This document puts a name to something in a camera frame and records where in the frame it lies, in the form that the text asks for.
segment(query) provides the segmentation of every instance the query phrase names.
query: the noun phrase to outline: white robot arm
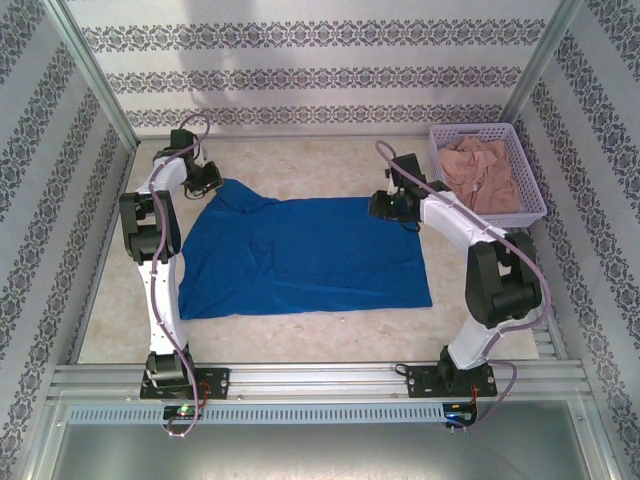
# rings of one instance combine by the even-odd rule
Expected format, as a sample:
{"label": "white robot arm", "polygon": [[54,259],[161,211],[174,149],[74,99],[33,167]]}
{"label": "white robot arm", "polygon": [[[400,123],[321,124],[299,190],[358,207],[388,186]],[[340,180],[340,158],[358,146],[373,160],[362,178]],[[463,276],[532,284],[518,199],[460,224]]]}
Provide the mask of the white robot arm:
{"label": "white robot arm", "polygon": [[[151,383],[156,390],[184,391],[183,387],[190,384],[184,365],[159,322],[181,349],[181,353],[192,363],[178,311],[175,267],[181,239],[171,199],[182,186],[192,195],[204,195],[222,184],[220,172],[213,162],[207,162],[206,152],[202,147],[199,147],[198,155],[195,157],[191,151],[166,163],[176,152],[193,145],[195,139],[195,135],[187,130],[172,130],[171,144],[155,156],[153,169],[147,180],[134,193],[125,193],[120,197],[125,248],[138,264],[147,297],[151,340],[145,381]],[[167,221],[167,239],[155,273],[154,298],[159,319],[156,319],[152,307],[151,278],[154,275],[152,258],[161,241],[162,222],[149,188],[152,179],[153,189],[162,203]]]}
{"label": "white robot arm", "polygon": [[[426,183],[414,154],[396,157],[393,162]],[[532,260],[531,239],[523,232],[508,233],[490,225],[441,182],[429,184],[438,198],[395,171],[387,170],[387,176],[387,191],[376,192],[369,202],[372,216],[429,225],[466,254],[465,299],[470,314],[457,337],[444,347],[438,378],[429,380],[440,382],[443,388],[427,390],[443,396],[468,393],[470,386],[492,377],[486,357],[501,332],[527,324],[525,317],[542,301],[534,272],[496,241],[496,236],[507,239]],[[495,392],[492,386],[483,393],[492,396]]]}

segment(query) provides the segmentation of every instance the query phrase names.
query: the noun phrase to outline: blue towel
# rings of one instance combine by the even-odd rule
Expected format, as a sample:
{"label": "blue towel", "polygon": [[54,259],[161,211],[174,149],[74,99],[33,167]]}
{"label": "blue towel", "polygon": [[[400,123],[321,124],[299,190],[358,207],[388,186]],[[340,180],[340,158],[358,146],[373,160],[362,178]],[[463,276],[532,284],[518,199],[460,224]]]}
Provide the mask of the blue towel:
{"label": "blue towel", "polygon": [[368,201],[281,202],[225,180],[184,243],[181,318],[430,307],[418,234]]}

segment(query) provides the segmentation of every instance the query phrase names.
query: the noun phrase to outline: patterned wallpaper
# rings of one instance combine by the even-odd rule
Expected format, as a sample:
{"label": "patterned wallpaper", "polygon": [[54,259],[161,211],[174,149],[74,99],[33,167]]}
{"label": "patterned wallpaper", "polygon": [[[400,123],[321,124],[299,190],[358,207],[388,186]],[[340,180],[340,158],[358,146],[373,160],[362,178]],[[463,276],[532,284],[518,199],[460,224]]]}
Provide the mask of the patterned wallpaper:
{"label": "patterned wallpaper", "polygon": [[0,7],[0,479],[73,344],[129,154],[37,0]]}
{"label": "patterned wallpaper", "polygon": [[623,478],[640,478],[638,13],[586,1],[516,123],[549,211],[532,231],[559,326]]}
{"label": "patterned wallpaper", "polygon": [[424,134],[498,119],[559,0],[68,0],[138,135]]}

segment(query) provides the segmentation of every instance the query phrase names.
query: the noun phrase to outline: white basket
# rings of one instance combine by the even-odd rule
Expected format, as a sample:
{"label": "white basket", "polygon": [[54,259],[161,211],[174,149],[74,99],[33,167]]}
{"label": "white basket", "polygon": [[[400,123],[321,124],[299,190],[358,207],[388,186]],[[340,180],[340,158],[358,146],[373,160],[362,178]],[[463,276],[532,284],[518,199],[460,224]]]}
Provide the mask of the white basket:
{"label": "white basket", "polygon": [[481,215],[491,225],[500,228],[528,227],[547,214],[547,207],[540,194],[540,189],[531,172],[531,167],[524,155],[516,131],[509,123],[460,123],[452,125],[434,125],[429,131],[429,156],[433,163],[436,178],[444,183],[444,172],[438,164],[438,150],[466,136],[478,137],[483,142],[503,140],[509,162],[513,170],[513,178],[520,191],[520,211],[501,215]]}

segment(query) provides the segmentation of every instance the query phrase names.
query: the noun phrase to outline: marble floor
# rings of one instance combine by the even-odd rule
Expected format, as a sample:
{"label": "marble floor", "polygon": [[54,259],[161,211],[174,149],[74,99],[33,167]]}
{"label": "marble floor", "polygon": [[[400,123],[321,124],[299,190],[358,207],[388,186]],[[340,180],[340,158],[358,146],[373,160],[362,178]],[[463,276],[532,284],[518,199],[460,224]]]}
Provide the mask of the marble floor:
{"label": "marble floor", "polygon": [[[393,140],[398,154],[418,155],[427,178],[426,140]],[[205,142],[225,177],[281,200],[371,196],[386,189],[385,164],[373,141]],[[148,176],[166,141],[138,148],[128,191]],[[174,198],[183,239],[213,193],[204,200]],[[464,256],[429,227],[420,232],[433,307],[296,315],[231,316],[184,322],[197,362],[364,362],[435,360],[467,316]],[[184,265],[178,259],[178,283]],[[144,363],[149,319],[136,265],[126,255],[120,224],[108,252],[80,353],[80,363]],[[530,331],[504,337],[494,358],[536,359]]]}

